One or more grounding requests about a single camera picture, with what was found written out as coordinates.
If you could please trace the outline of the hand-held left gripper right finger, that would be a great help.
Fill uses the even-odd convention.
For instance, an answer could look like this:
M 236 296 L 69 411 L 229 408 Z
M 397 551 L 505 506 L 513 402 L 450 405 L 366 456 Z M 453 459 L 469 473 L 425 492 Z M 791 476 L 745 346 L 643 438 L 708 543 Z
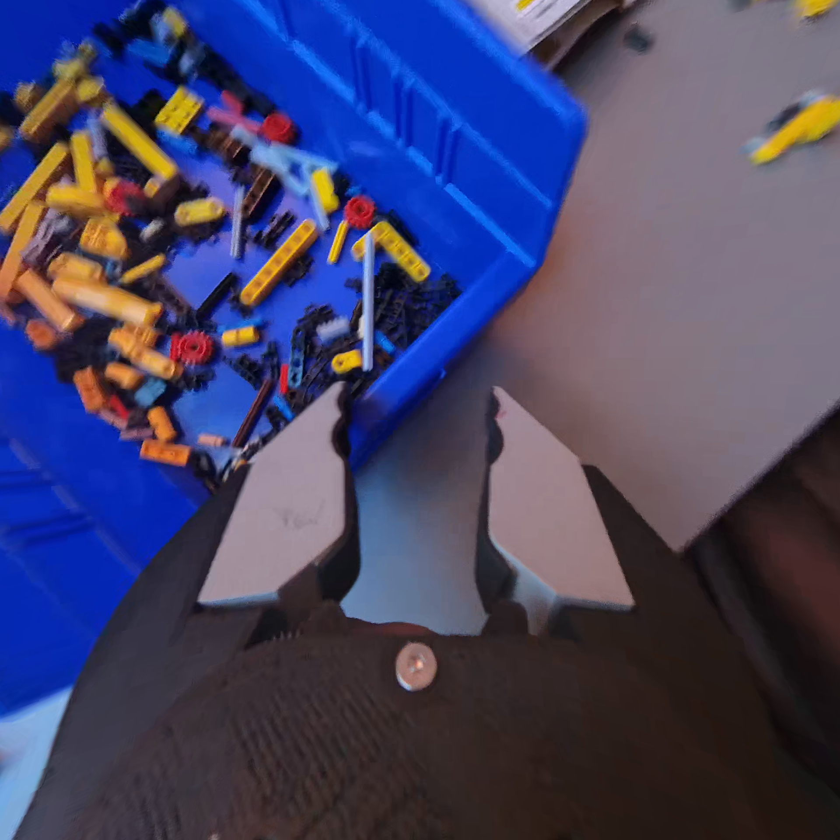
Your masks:
M 486 614 L 512 604 L 544 635 L 570 608 L 630 613 L 634 595 L 578 456 L 497 385 L 486 431 L 475 563 Z

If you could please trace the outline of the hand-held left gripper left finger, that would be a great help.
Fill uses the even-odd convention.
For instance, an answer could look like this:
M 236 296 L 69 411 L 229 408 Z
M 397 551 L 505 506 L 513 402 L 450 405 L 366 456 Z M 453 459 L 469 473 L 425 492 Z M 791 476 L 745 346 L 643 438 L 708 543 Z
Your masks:
M 342 600 L 360 568 L 358 507 L 346 440 L 348 385 L 336 382 L 248 463 L 196 602 L 280 602 L 312 570 Z

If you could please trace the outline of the pile of lego pieces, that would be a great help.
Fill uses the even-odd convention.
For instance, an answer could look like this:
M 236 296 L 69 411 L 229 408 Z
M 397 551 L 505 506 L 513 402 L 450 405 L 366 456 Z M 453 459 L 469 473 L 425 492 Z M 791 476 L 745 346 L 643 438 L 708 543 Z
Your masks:
M 458 299 L 393 210 L 169 2 L 2 91 L 2 323 L 158 469 L 215 492 L 335 382 L 363 396 Z

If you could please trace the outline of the blue plastic bin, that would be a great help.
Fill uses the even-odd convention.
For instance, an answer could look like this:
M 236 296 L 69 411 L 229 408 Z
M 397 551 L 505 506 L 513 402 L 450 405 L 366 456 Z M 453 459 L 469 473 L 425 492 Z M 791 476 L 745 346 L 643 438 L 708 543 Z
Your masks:
M 2 2 L 2 91 L 134 2 Z M 586 132 L 583 108 L 460 2 L 169 2 L 242 78 L 410 228 L 461 287 L 364 395 L 363 463 L 542 262 Z M 2 153 L 2 190 L 25 179 Z M 2 717 L 70 687 L 113 610 L 210 493 L 158 469 L 2 323 Z

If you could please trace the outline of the partly built yellow lego model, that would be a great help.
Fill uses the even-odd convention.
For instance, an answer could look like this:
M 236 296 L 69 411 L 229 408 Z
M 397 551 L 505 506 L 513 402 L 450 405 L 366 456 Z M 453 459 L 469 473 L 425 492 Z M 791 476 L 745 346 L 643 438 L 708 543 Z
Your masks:
M 839 97 L 808 91 L 779 112 L 743 150 L 752 165 L 766 165 L 795 146 L 822 140 L 838 125 Z

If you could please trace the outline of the lego instruction booklet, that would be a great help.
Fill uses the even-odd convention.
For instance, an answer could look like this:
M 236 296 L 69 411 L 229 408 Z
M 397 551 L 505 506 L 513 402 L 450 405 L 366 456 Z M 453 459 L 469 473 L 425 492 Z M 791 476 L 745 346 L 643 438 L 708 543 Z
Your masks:
M 594 1 L 464 1 L 518 55 L 553 48 L 586 26 Z

